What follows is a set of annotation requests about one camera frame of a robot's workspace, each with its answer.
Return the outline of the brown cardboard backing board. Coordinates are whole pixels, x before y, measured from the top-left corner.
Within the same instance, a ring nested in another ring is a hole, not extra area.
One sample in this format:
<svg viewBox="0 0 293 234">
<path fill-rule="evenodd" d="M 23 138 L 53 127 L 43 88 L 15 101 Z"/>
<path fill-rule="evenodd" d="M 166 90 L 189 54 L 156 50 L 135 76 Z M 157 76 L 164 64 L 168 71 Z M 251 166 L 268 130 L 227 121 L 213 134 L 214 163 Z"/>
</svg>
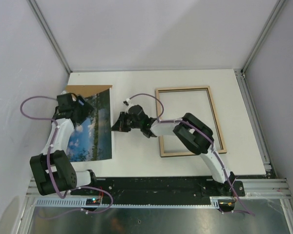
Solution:
<svg viewBox="0 0 293 234">
<path fill-rule="evenodd" d="M 72 93 L 87 98 L 111 88 L 112 85 L 67 85 L 61 94 Z"/>
</svg>

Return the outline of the landscape photo print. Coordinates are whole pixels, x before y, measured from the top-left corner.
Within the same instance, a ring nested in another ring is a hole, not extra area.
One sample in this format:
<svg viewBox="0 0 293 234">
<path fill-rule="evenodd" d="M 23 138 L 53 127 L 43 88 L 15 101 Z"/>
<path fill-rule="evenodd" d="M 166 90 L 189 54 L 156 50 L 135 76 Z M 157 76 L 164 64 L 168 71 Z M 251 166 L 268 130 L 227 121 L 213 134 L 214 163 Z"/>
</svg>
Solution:
<svg viewBox="0 0 293 234">
<path fill-rule="evenodd" d="M 85 99 L 94 111 L 76 126 L 66 154 L 71 162 L 112 159 L 110 89 Z"/>
</svg>

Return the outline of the black picture frame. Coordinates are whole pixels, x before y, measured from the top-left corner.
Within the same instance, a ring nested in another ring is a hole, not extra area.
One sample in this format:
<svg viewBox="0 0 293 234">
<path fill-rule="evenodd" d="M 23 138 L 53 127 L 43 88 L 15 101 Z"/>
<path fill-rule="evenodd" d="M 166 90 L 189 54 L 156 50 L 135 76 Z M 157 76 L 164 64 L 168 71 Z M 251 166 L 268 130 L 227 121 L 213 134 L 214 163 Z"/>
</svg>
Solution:
<svg viewBox="0 0 293 234">
<path fill-rule="evenodd" d="M 219 116 L 218 116 L 218 113 L 217 113 L 217 110 L 216 110 L 216 105 L 215 105 L 215 102 L 214 102 L 212 91 L 211 91 L 211 88 L 209 86 L 157 88 L 155 90 L 155 95 L 159 99 L 159 94 L 160 93 L 182 92 L 182 91 L 197 91 L 197 90 L 206 90 L 207 93 L 208 93 L 209 101 L 210 101 L 211 109 L 212 109 L 212 113 L 213 113 L 213 117 L 214 117 L 215 124 L 216 124 L 216 127 L 217 127 L 217 133 L 218 133 L 218 137 L 219 137 L 219 142 L 220 142 L 220 144 L 222 146 L 222 149 L 218 150 L 218 153 L 225 154 L 225 153 L 227 153 L 227 148 L 226 148 L 226 144 L 225 144 L 225 140 L 224 140 L 224 136 L 223 136 L 221 122 L 219 120 Z M 162 102 L 157 102 L 156 103 L 156 108 L 157 108 L 157 114 L 162 116 L 163 113 L 164 113 L 163 103 Z"/>
</svg>

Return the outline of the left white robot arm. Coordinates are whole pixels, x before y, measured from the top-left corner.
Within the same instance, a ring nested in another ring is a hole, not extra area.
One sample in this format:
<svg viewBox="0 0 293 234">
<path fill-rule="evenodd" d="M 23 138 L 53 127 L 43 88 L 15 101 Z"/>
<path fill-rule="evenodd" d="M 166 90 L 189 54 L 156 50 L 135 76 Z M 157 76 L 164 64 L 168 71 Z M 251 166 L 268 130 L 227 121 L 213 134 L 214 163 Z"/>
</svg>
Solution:
<svg viewBox="0 0 293 234">
<path fill-rule="evenodd" d="M 88 195 L 97 192 L 98 182 L 92 170 L 75 171 L 66 150 L 77 125 L 82 124 L 94 108 L 74 93 L 57 96 L 58 106 L 52 117 L 52 129 L 42 152 L 30 159 L 30 167 L 41 195 L 80 188 Z"/>
</svg>

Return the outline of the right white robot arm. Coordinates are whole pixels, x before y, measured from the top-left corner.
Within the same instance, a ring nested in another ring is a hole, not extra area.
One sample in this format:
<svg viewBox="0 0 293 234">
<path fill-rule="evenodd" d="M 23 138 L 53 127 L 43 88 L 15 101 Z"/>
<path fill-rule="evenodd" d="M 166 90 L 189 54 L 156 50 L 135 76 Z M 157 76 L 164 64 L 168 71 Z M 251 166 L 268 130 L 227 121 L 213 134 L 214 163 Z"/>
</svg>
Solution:
<svg viewBox="0 0 293 234">
<path fill-rule="evenodd" d="M 147 138 L 176 136 L 194 155 L 198 155 L 209 168 L 216 181 L 215 189 L 220 195 L 233 190 L 235 175 L 220 158 L 213 139 L 213 131 L 191 113 L 173 120 L 159 120 L 149 117 L 140 105 L 128 107 L 111 127 L 115 132 L 130 132 L 139 129 Z"/>
</svg>

